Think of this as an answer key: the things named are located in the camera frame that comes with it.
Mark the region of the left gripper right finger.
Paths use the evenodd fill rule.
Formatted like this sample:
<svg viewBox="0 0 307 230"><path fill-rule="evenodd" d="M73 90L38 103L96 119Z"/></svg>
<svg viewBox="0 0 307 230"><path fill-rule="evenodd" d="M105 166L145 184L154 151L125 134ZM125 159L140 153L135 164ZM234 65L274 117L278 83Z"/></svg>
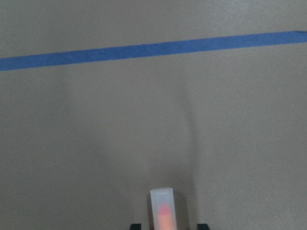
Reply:
<svg viewBox="0 0 307 230"><path fill-rule="evenodd" d="M210 230L209 225L206 223L198 223L197 230Z"/></svg>

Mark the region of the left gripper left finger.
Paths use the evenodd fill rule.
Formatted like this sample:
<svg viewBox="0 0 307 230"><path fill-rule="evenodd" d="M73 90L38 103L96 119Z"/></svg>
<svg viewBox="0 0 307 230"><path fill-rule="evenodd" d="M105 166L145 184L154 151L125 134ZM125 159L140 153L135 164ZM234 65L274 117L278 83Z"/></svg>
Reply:
<svg viewBox="0 0 307 230"><path fill-rule="evenodd" d="M130 225L129 230L142 230L142 224L141 223L133 223Z"/></svg>

